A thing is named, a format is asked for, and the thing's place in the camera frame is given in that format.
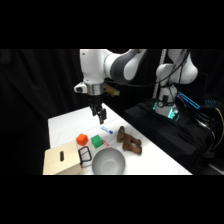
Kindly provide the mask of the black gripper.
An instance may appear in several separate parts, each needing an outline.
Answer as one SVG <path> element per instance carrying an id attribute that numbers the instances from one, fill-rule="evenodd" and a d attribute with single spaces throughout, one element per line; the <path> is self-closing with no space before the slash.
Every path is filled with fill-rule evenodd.
<path id="1" fill-rule="evenodd" d="M 92 111 L 92 115 L 99 116 L 99 121 L 101 124 L 107 119 L 107 112 L 105 108 L 101 108 L 99 113 L 97 112 L 97 108 L 100 108 L 103 103 L 103 95 L 89 95 L 88 102 L 90 105 L 90 109 Z"/>

